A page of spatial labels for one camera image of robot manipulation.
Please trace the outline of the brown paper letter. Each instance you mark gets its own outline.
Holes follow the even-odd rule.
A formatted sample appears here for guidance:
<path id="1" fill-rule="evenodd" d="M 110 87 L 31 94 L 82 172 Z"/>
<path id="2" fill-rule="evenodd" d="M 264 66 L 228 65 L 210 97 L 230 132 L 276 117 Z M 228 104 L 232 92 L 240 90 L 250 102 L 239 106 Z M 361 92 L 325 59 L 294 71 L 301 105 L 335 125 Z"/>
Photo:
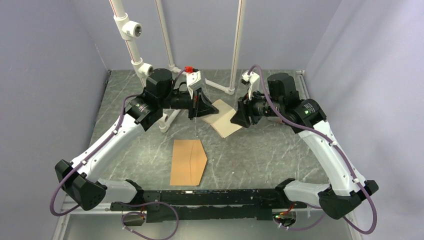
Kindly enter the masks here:
<path id="1" fill-rule="evenodd" d="M 227 138 L 242 128 L 240 125 L 230 121 L 236 114 L 236 110 L 232 106 L 225 103 L 222 99 L 216 100 L 212 105 L 219 110 L 219 113 L 203 116 L 201 119 L 210 124 L 222 138 Z"/>

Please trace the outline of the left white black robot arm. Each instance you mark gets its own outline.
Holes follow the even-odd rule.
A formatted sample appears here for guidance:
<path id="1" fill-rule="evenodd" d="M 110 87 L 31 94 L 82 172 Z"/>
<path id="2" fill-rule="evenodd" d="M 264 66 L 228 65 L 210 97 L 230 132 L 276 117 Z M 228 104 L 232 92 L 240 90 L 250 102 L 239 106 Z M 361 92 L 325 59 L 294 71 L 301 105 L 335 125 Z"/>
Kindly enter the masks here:
<path id="1" fill-rule="evenodd" d="M 127 96 L 113 125 L 87 150 L 72 161 L 55 165 L 59 188 L 85 211 L 100 203 L 122 202 L 137 210 L 144 203 L 144 190 L 132 180 L 102 179 L 102 173 L 127 144 L 145 133 L 164 115 L 165 109 L 187 110 L 188 118 L 217 114 L 218 109 L 203 92 L 200 70 L 186 67 L 178 77 L 165 68 L 156 68 L 146 78 L 140 94 Z"/>

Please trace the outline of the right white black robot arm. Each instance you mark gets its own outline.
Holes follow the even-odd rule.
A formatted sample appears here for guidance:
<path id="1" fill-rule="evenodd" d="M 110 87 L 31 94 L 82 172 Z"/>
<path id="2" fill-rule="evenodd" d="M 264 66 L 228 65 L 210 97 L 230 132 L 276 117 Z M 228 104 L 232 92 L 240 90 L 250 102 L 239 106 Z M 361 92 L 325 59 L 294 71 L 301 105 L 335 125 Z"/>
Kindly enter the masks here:
<path id="1" fill-rule="evenodd" d="M 327 184 L 315 184 L 289 178 L 275 188 L 276 203 L 282 208 L 293 202 L 317 206 L 335 220 L 349 214 L 366 199 L 358 184 L 372 195 L 379 189 L 377 183 L 366 180 L 350 161 L 344 161 L 335 149 L 337 141 L 324 111 L 315 100 L 300 97 L 292 76 L 276 73 L 266 82 L 274 108 L 290 122 L 304 127 L 293 126 L 292 130 L 312 150 L 329 180 Z"/>

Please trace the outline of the brown paper envelope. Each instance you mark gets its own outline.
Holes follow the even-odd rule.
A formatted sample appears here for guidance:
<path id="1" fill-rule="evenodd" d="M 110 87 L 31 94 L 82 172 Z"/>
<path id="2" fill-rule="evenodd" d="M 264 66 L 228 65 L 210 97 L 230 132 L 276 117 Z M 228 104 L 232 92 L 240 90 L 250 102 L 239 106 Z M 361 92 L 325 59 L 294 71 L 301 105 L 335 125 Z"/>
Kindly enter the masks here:
<path id="1" fill-rule="evenodd" d="M 170 186 L 198 186 L 208 158 L 199 139 L 173 142 Z"/>

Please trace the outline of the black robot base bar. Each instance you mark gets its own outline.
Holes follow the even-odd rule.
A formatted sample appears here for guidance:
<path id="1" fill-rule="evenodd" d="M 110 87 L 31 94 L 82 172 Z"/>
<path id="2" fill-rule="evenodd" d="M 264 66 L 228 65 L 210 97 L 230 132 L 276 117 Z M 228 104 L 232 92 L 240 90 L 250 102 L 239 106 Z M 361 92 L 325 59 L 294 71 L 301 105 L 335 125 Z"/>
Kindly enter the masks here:
<path id="1" fill-rule="evenodd" d="M 111 211 L 145 211 L 147 223 L 179 220 L 256 219 L 268 221 L 280 212 L 307 206 L 291 202 L 279 188 L 143 190 L 135 199 L 110 205 Z"/>

